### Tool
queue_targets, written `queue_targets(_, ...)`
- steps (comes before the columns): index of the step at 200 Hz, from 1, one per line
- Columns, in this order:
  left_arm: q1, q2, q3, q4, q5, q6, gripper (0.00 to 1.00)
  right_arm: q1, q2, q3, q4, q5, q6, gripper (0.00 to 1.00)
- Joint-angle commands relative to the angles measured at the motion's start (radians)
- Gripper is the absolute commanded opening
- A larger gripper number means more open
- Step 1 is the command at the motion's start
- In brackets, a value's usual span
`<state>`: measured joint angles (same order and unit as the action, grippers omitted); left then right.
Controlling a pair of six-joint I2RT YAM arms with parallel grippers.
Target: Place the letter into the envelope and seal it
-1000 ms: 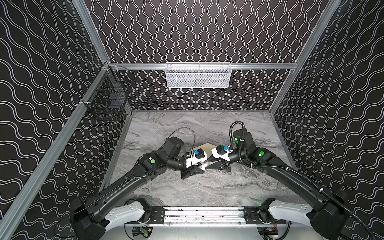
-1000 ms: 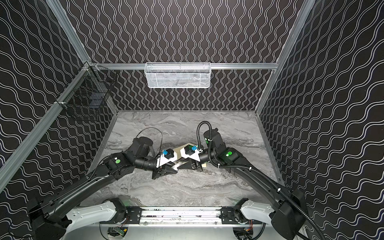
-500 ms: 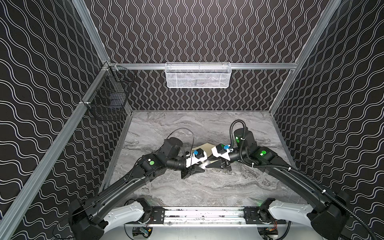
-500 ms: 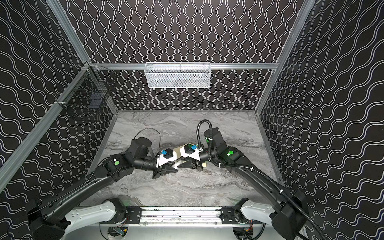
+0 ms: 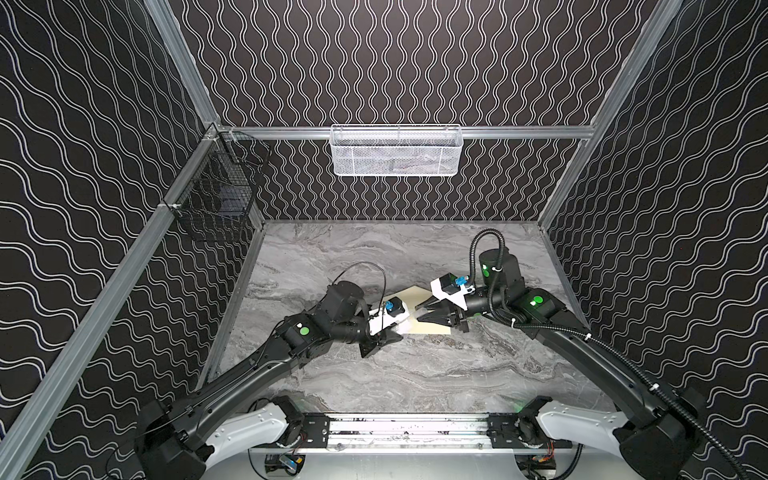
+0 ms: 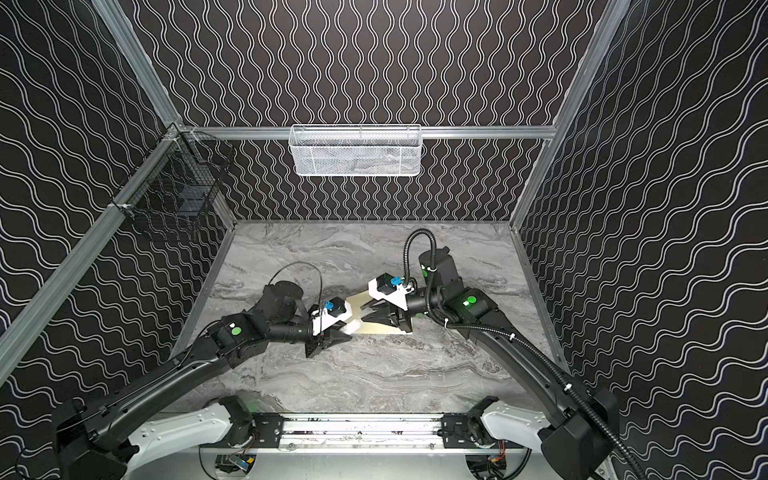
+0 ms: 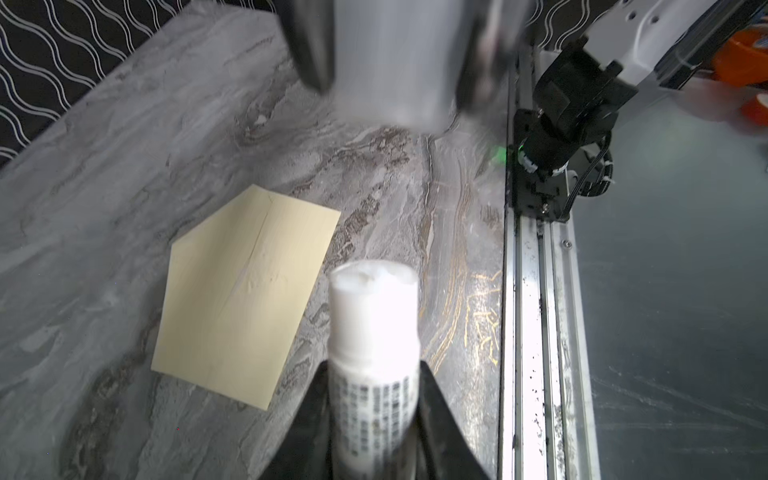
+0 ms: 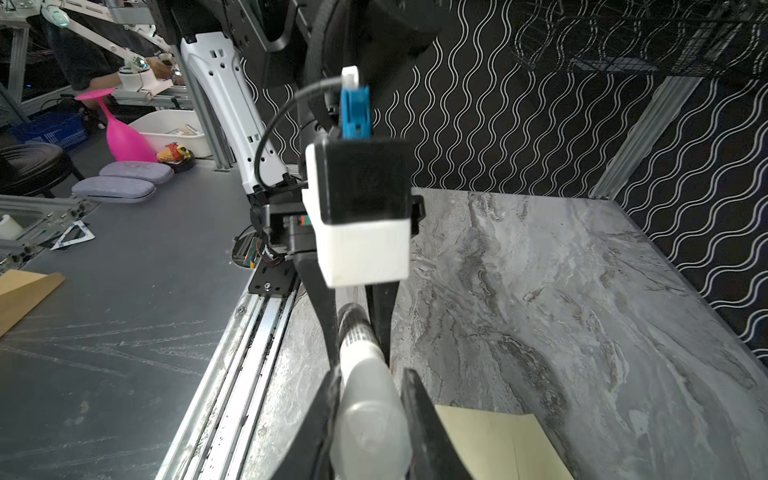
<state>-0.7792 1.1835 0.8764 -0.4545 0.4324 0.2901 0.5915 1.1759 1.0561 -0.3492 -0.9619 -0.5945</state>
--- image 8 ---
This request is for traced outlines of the cream envelope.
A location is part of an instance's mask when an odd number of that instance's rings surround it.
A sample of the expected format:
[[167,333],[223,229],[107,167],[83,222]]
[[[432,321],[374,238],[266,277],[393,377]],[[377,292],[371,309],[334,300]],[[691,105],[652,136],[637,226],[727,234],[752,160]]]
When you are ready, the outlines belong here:
[[536,417],[438,405],[437,414],[474,479],[570,479]]

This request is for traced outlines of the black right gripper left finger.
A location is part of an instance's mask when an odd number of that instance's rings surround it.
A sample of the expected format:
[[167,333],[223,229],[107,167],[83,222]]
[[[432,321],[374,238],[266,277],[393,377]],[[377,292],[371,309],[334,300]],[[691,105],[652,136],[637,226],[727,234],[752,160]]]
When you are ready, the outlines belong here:
[[340,403],[341,372],[326,373],[287,453],[272,474],[273,480],[334,479],[330,450]]

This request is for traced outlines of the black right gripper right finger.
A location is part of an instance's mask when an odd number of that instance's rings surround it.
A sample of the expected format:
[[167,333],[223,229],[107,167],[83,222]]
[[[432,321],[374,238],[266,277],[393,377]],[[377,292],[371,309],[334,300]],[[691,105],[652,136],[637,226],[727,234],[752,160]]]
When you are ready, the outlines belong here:
[[471,479],[420,376],[410,368],[403,371],[401,401],[413,450],[406,478]]

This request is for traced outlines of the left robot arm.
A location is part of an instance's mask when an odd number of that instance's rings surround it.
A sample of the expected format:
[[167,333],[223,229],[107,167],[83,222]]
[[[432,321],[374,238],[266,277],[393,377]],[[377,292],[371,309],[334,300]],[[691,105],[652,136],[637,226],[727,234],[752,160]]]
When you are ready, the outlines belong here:
[[161,36],[207,96],[240,171],[254,229],[250,291],[294,280],[329,362],[341,344],[336,293],[362,287],[375,338],[391,348],[410,241],[425,215],[414,148],[376,137],[383,89],[447,26],[446,1],[153,1]]

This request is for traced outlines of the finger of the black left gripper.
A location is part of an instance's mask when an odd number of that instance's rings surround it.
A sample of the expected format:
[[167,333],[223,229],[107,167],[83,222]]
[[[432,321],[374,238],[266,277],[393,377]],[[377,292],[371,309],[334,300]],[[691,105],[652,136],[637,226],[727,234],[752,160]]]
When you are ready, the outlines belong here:
[[335,368],[339,364],[339,323],[335,290],[327,286],[316,252],[298,253],[293,262],[318,319],[330,367]]
[[370,324],[387,365],[390,364],[392,316],[399,286],[399,281],[365,286]]

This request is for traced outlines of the white glue stick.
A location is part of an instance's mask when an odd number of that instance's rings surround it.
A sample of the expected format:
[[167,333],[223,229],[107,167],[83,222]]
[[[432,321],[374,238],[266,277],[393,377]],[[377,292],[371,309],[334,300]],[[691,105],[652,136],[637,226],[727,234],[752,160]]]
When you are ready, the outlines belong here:
[[403,479],[412,459],[408,423],[365,309],[339,311],[342,392],[331,465],[340,479]]

